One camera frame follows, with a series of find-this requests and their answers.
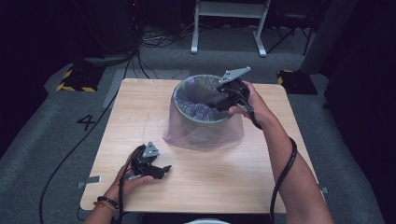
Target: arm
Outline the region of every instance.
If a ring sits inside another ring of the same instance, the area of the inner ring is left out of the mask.
[[[106,196],[107,198],[113,200],[114,202],[118,203],[119,202],[119,183],[120,183],[120,176],[122,175],[123,171],[123,166],[119,170],[119,173],[116,176],[116,179],[114,180],[113,184],[110,186],[110,188],[106,191],[106,193],[103,196]],[[143,185],[145,183],[148,183],[149,181],[153,180],[154,178],[150,175],[147,176],[142,176],[134,180],[126,180],[124,181],[123,185],[123,193],[124,195],[132,193],[135,188],[137,188],[140,185]],[[111,218],[113,218],[113,213],[110,208],[108,207],[101,207],[101,206],[95,206],[93,210],[91,211],[90,215],[84,220],[84,224],[109,224],[111,223]]]
[[[253,85],[245,81],[244,83],[250,90],[248,100],[254,108],[256,120],[262,126],[274,179],[277,181],[290,158],[289,136]],[[248,118],[248,114],[237,106],[231,107],[229,112],[243,114]],[[286,206],[288,223],[333,223],[332,215],[324,202],[316,179],[299,153],[282,182],[279,193]]]

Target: gray carpet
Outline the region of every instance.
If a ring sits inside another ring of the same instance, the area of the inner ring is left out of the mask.
[[[264,46],[278,39],[276,31],[265,30]],[[190,54],[191,36],[165,48],[141,47],[141,59],[159,78],[182,80],[187,76],[213,74],[250,66],[243,79],[254,83],[276,83],[276,72],[298,69],[304,60],[305,39],[301,32],[288,37],[266,58],[260,57],[250,29],[206,30],[200,34],[196,55]],[[126,63],[108,67],[98,92],[56,91],[70,64],[60,68],[46,83],[49,97],[31,117],[0,160],[0,223],[39,223],[38,205],[50,174],[87,133],[77,121],[87,115],[98,121],[104,105],[115,93]],[[155,75],[144,66],[151,78]],[[127,77],[145,78],[134,58]],[[384,223],[370,183],[353,160],[326,103],[323,92],[327,78],[311,76],[318,95],[289,95],[318,180],[329,193],[326,201],[336,223]],[[78,181],[88,177],[111,109],[91,134],[71,154],[52,179],[43,202],[45,223],[79,223],[77,211],[82,189]],[[85,217],[88,211],[80,211]],[[134,223],[135,214],[124,223]],[[277,223],[285,221],[278,216]]]

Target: clear plastic bag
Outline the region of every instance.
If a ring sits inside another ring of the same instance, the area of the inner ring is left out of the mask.
[[[244,136],[242,118],[205,105],[218,93],[220,77],[198,75],[181,81],[172,95],[163,139],[190,149],[217,147]]]

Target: black cable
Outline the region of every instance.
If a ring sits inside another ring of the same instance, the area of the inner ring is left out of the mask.
[[[158,35],[156,31],[147,31],[142,36],[142,45],[147,48],[165,48],[175,43],[177,40],[182,39],[183,37],[184,37],[183,35],[179,38],[177,38],[175,35],[169,35],[169,34]],[[154,41],[154,40],[157,40],[156,44],[147,43],[147,41]],[[162,43],[164,43],[165,41],[169,41],[170,43],[162,45]]]
[[[81,10],[81,8],[79,7],[79,5],[78,5],[78,3],[76,2],[76,0],[73,0],[73,3],[74,3],[74,5],[75,5],[75,7],[77,8],[79,14],[81,15],[82,19],[83,19],[83,20],[85,21],[85,23],[87,24],[87,26],[88,26],[90,32],[92,33],[93,37],[94,37],[94,38],[96,39],[96,41],[99,43],[99,45],[100,45],[102,48],[108,50],[109,52],[125,55],[125,56],[124,56],[123,58],[121,58],[121,59],[107,60],[107,61],[104,61],[104,62],[96,62],[96,63],[95,63],[95,62],[88,62],[88,63],[91,63],[93,66],[96,66],[96,67],[109,67],[109,66],[113,66],[113,65],[116,65],[116,64],[120,64],[120,63],[127,62],[129,59],[131,59],[132,57],[134,57],[134,53],[131,52],[131,51],[119,52],[119,51],[116,51],[116,50],[111,49],[111,48],[109,48],[108,46],[106,46],[106,45],[102,42],[102,40],[97,36],[97,34],[95,33],[95,31],[92,29],[92,26],[91,26],[90,22],[89,22],[88,19],[85,17],[84,13],[82,12],[82,10]]]
[[[262,130],[262,126],[257,122],[256,117],[254,116],[254,112],[248,112],[248,115],[250,116],[251,122],[256,126],[256,128]]]
[[[79,217],[79,211],[80,211],[80,210],[81,210],[81,206],[78,207],[78,210],[77,210],[77,218],[78,218],[78,220],[80,220],[80,221],[84,221],[84,218]]]
[[[134,75],[136,76],[136,78],[139,78],[139,76],[137,75],[136,71],[134,70]]]
[[[128,65],[131,62],[132,58],[129,60],[129,62],[125,66],[125,72],[124,72],[124,77],[126,76],[126,72],[128,70]],[[64,164],[64,162],[69,158],[69,156],[81,145],[81,143],[90,135],[90,133],[95,129],[95,127],[98,125],[98,123],[101,121],[107,110],[110,108],[111,104],[113,101],[116,99],[116,96],[118,95],[119,90],[117,90],[116,94],[114,94],[113,98],[111,99],[110,103],[108,103],[107,107],[105,110],[102,112],[100,115],[99,119],[93,124],[93,126],[88,130],[88,132],[81,138],[81,140],[78,141],[78,143],[66,154],[66,156],[62,159],[62,161],[58,164],[58,166],[55,168],[55,170],[52,172],[52,174],[49,177],[49,180],[47,181],[45,187],[43,188],[43,191],[41,192],[40,196],[40,201],[38,205],[38,214],[40,218],[40,223],[44,224],[44,219],[43,219],[43,201],[44,201],[44,196],[46,194],[47,188],[50,184],[50,181],[52,178],[55,176],[55,174],[58,172],[58,170],[61,168],[61,166]]]
[[[289,170],[291,169],[291,166],[293,165],[293,163],[297,157],[297,145],[292,138],[289,137],[289,139],[291,141],[291,155],[290,155],[288,164],[286,164],[285,169],[280,174],[280,177],[276,181],[276,184],[274,187],[274,191],[273,191],[273,195],[272,195],[272,199],[271,199],[271,206],[270,206],[270,223],[271,224],[275,223],[274,208],[275,208],[277,192],[279,191],[280,185],[282,184],[283,180],[285,179],[286,175],[288,174]]]
[[[136,156],[137,156],[136,154],[139,151],[138,149],[141,148],[141,147],[146,147],[146,146],[142,145],[142,146],[138,147],[137,149],[135,149],[133,151],[133,153],[131,153],[131,155],[129,155],[128,160],[125,162],[124,169],[122,171],[122,176],[120,176],[120,183],[119,183],[119,219],[117,220],[117,224],[121,224],[123,216],[126,215],[126,213],[124,213],[124,210],[123,210],[123,183],[124,183],[124,180],[125,180],[125,175],[126,175],[127,171],[132,169],[132,167],[130,169],[128,169],[128,167],[130,165],[132,166],[132,159],[136,158]]]
[[[180,74],[182,74],[184,72],[184,70],[181,70],[178,74],[172,76],[172,78],[178,77]]]
[[[145,69],[143,68],[143,66],[142,66],[142,59],[140,58],[140,50],[137,52],[137,60],[139,61],[139,65],[140,65],[140,69],[142,70],[142,72],[143,72],[143,74],[145,74],[145,76],[148,78],[148,79],[150,79],[149,78],[149,75],[146,73],[146,71],[145,71]],[[145,66],[149,69],[149,70],[151,70],[153,73],[154,73],[154,75],[155,75],[155,77],[157,78],[157,79],[159,79],[158,77],[157,77],[157,74],[155,74],[155,72],[152,70],[152,69],[150,69],[146,64],[145,64]]]

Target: wire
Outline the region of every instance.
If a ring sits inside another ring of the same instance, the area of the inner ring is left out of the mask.
[[[139,76],[137,75],[136,71],[134,70],[134,75],[136,76],[136,78],[139,78]]]
[[[289,173],[289,170],[291,169],[291,166],[294,164],[294,161],[297,157],[297,145],[294,142],[292,138],[290,138],[291,141],[291,155],[288,161],[288,164],[286,164],[285,169],[282,171],[280,174],[279,179],[276,181],[276,184],[274,186],[274,191],[273,195],[271,198],[271,206],[270,206],[270,223],[274,224],[275,223],[275,215],[274,215],[274,208],[275,208],[275,202],[276,202],[276,195],[277,192],[279,191],[280,185],[282,184],[283,180],[285,179],[286,175]]]
[[[78,207],[78,210],[77,210],[77,218],[78,218],[78,220],[80,220],[80,221],[84,221],[84,218],[82,218],[82,217],[79,216],[79,211],[80,211],[80,210],[81,210],[81,206]]]
[[[129,63],[131,62],[132,58],[128,61],[128,63],[125,66],[125,71],[124,71],[124,76],[123,78],[126,77],[126,73],[128,70],[128,66]],[[108,103],[107,107],[105,108],[105,110],[102,112],[102,114],[100,115],[99,119],[93,124],[93,126],[88,130],[88,132],[81,138],[81,140],[78,141],[78,143],[66,154],[66,156],[62,159],[62,161],[58,164],[58,166],[55,168],[55,170],[52,172],[52,174],[49,177],[49,180],[47,181],[45,187],[43,188],[43,191],[41,192],[41,196],[40,196],[40,201],[39,201],[39,205],[38,205],[38,214],[39,214],[39,218],[40,218],[40,223],[44,224],[44,218],[43,218],[43,202],[44,202],[44,196],[46,194],[47,188],[50,185],[50,181],[52,180],[52,178],[56,175],[56,173],[58,172],[58,170],[61,168],[61,166],[64,164],[64,162],[69,158],[69,156],[76,151],[76,149],[79,147],[79,145],[81,145],[82,142],[84,142],[84,140],[90,135],[90,133],[95,129],[95,127],[98,125],[98,123],[102,120],[103,116],[105,115],[105,113],[107,112],[107,110],[110,108],[111,104],[113,103],[113,101],[116,99],[116,96],[119,93],[119,90],[117,90],[116,94],[114,94],[113,98],[111,99],[110,103]]]
[[[146,63],[143,62],[143,60],[140,58],[140,50],[137,52],[137,59],[138,59],[138,61],[139,61],[140,69],[142,70],[143,74],[145,74],[145,76],[146,76],[148,79],[150,79],[150,78],[149,78],[149,75],[145,72],[145,69],[143,68],[142,63],[143,63],[150,71],[152,71],[152,73],[154,74],[154,76],[155,76],[157,79],[159,79],[159,78],[157,77],[157,74],[154,72],[154,70],[152,70],[151,68],[149,68],[149,67],[146,65]]]
[[[129,59],[131,59],[132,57],[134,57],[134,53],[131,51],[127,51],[127,52],[120,52],[114,49],[109,48],[107,45],[105,45],[103,43],[103,41],[98,37],[98,35],[96,34],[96,32],[92,29],[92,26],[90,24],[90,22],[88,21],[87,17],[84,15],[84,13],[82,12],[81,8],[79,7],[78,3],[76,2],[76,0],[73,0],[73,3],[75,5],[75,7],[77,8],[79,14],[81,15],[82,19],[85,21],[85,23],[88,26],[88,29],[90,30],[92,36],[96,39],[96,41],[99,43],[99,45],[108,50],[109,52],[112,53],[116,53],[116,54],[123,54],[125,55],[123,58],[121,59],[115,59],[115,60],[109,60],[109,61],[104,61],[104,62],[90,62],[88,61],[88,63],[91,63],[93,66],[96,67],[109,67],[109,66],[113,66],[116,64],[120,64],[120,63],[124,63],[127,62]],[[133,36],[135,36],[135,30],[133,27],[131,27],[132,30],[132,34]]]
[[[134,158],[136,158],[138,152],[139,152],[140,150],[144,149],[144,148],[146,148],[145,145],[142,145],[142,146],[140,146],[140,147],[137,147],[137,148],[131,153],[131,155],[129,155],[128,160],[125,162],[124,169],[123,169],[123,171],[122,171],[122,176],[120,177],[120,183],[119,183],[119,201],[120,201],[120,202],[119,202],[119,219],[117,220],[117,223],[118,223],[118,224],[121,224],[122,218],[123,218],[123,216],[125,216],[125,214],[126,214],[126,213],[124,213],[124,210],[123,210],[123,183],[124,183],[124,180],[125,180],[125,174],[126,174],[126,172],[128,172],[129,170],[132,169],[132,160],[133,160]]]
[[[169,45],[172,45],[176,41],[183,39],[185,36],[192,35],[193,31],[186,35],[183,33],[189,30],[189,28],[192,27],[194,24],[195,22],[191,23],[186,28],[184,28],[183,31],[180,32],[180,37],[177,37],[175,35],[158,35],[156,31],[147,31],[142,37],[142,45],[147,48],[165,48]],[[158,42],[156,44],[147,43],[148,41],[152,41],[152,40],[158,40]],[[169,41],[170,43],[162,45],[162,43],[164,43],[165,41]]]
[[[178,77],[179,75],[181,75],[184,72],[184,70],[181,70],[178,74],[172,76],[172,78]]]

